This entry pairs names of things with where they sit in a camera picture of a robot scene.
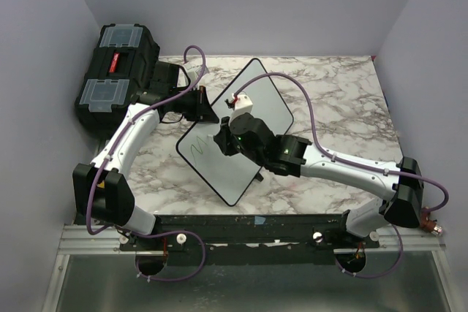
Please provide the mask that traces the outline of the white whiteboard black frame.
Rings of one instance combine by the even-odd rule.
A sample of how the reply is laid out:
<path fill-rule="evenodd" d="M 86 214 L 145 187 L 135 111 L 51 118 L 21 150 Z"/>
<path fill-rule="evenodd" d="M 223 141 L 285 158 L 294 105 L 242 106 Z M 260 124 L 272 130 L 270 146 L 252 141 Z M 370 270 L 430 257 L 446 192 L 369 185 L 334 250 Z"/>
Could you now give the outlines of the white whiteboard black frame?
<path fill-rule="evenodd" d="M 231 115 L 225 103 L 241 86 L 252 78 L 266 73 L 257 58 L 253 58 L 229 85 L 211 103 L 219 118 Z M 283 100 L 271 77 L 264 77 L 244 89 L 252 100 L 252 115 L 262 119 L 274 134 L 285 134 L 294 122 L 293 114 Z M 222 199 L 226 205 L 234 206 L 261 170 L 241 154 L 225 156 L 218 145 L 207 139 L 207 135 L 219 132 L 219 123 L 194 123 L 176 143 L 178 154 Z"/>

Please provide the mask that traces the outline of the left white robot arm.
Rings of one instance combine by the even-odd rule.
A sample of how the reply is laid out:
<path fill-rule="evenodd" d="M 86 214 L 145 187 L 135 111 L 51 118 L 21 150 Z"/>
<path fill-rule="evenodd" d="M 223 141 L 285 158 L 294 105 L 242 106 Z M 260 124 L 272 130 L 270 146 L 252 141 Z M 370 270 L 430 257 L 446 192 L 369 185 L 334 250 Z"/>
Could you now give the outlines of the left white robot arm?
<path fill-rule="evenodd" d="M 137 241 L 147 250 L 161 244 L 162 232 L 155 227 L 155 215 L 136 205 L 127 183 L 135 157 L 166 113 L 179 113 L 193 122 L 219 121 L 200 84 L 208 72 L 205 64 L 191 67 L 187 61 L 183 65 L 162 62 L 157 68 L 168 69 L 168 79 L 155 79 L 152 88 L 136 91 L 106 146 L 72 173 L 76 208 L 85 217 L 88 232 L 98 234 L 92 227 L 92 221 L 98 220 L 106 227 L 137 233 Z"/>

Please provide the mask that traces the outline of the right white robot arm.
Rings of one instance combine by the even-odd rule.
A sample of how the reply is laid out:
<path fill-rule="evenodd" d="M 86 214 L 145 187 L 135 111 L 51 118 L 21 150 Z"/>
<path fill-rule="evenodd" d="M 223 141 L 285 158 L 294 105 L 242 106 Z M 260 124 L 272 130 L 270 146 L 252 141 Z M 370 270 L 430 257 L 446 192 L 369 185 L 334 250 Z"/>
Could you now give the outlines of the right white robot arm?
<path fill-rule="evenodd" d="M 373 194 L 373 200 L 344 212 L 344 223 L 336 230 L 344 247 L 355 246 L 388 224 L 420 226 L 424 185 L 415 159 L 404 157 L 396 163 L 346 155 L 339 161 L 337 153 L 327 156 L 308 139 L 274 134 L 250 113 L 234 119 L 224 117 L 214 142 L 222 154 L 241 154 L 275 175 L 332 180 Z"/>

